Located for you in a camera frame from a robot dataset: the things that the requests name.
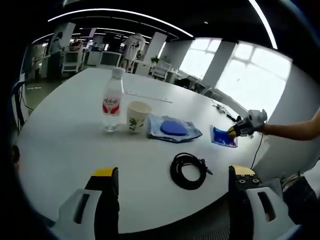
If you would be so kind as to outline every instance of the yellow tape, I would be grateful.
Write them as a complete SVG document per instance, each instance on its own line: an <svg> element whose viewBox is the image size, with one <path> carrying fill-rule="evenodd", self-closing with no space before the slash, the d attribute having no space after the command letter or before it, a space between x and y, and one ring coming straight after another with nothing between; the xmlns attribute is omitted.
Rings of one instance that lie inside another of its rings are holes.
<svg viewBox="0 0 320 240"><path fill-rule="evenodd" d="M245 166L239 166L239 165L231 165L234 168L235 175L250 175L250 174L256 174L254 171L252 171L250 168Z"/></svg>
<svg viewBox="0 0 320 240"><path fill-rule="evenodd" d="M233 126L228 129L228 132L228 136L231 138L235 138L237 136L237 133Z"/></svg>
<svg viewBox="0 0 320 240"><path fill-rule="evenodd" d="M111 177L114 167L100 168L92 176L95 177Z"/></svg>

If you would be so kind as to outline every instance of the floor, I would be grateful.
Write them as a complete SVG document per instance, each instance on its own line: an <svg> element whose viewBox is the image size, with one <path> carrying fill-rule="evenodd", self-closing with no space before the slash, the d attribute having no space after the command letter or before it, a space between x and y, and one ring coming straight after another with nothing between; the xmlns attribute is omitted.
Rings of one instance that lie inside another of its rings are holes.
<svg viewBox="0 0 320 240"><path fill-rule="evenodd" d="M53 90L61 84L61 80L30 82L25 86L26 104L35 109Z"/></svg>
<svg viewBox="0 0 320 240"><path fill-rule="evenodd" d="M63 79L48 81L41 79L25 86L26 104L35 109ZM229 211L226 197L200 212L178 222L144 232L121 234L119 239L207 239L225 240L229 235Z"/></svg>

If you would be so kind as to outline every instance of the human arm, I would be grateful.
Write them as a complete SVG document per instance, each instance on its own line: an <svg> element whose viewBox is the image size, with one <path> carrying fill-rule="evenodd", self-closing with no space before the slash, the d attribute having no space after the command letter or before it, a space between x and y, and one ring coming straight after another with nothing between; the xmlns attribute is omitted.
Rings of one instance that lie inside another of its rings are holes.
<svg viewBox="0 0 320 240"><path fill-rule="evenodd" d="M264 124L258 132L299 141L315 139L320 136L320 111L309 121L289 125Z"/></svg>

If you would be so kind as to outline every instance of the plastic water bottle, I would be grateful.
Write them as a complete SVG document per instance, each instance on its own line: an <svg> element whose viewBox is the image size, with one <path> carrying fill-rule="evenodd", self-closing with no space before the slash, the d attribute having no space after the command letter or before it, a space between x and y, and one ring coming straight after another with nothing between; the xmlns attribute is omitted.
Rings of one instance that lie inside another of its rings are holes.
<svg viewBox="0 0 320 240"><path fill-rule="evenodd" d="M125 69L114 67L112 77L103 91L102 121L107 132L117 130L120 123L121 100L124 94L123 75Z"/></svg>

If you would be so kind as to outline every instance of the white pillar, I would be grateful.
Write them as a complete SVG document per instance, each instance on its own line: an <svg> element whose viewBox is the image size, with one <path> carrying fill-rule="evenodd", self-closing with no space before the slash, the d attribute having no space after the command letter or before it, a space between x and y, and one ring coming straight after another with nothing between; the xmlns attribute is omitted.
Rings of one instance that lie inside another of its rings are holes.
<svg viewBox="0 0 320 240"><path fill-rule="evenodd" d="M192 42L192 40L167 42L160 59L171 64L174 69L179 69Z"/></svg>
<svg viewBox="0 0 320 240"><path fill-rule="evenodd" d="M91 28L91 31L90 31L90 34L89 34L89 38L93 38L94 35L95 35L95 32L96 32L97 28Z"/></svg>
<svg viewBox="0 0 320 240"><path fill-rule="evenodd" d="M167 35L164 35L156 31L144 55L143 61L147 63L151 63L151 58L153 58L154 56L158 56L166 39L167 39Z"/></svg>
<svg viewBox="0 0 320 240"><path fill-rule="evenodd" d="M54 34L51 39L51 43L57 37L58 33L62 32L63 36L61 38L61 45L63 47L68 47L70 44L72 33L74 32L74 29L75 29L75 26L76 24L72 22L67 22L59 25L54 31Z"/></svg>
<svg viewBox="0 0 320 240"><path fill-rule="evenodd" d="M235 46L235 42L221 41L210 66L202 79L202 83L204 85L215 88L218 80L225 70L228 60L232 56Z"/></svg>

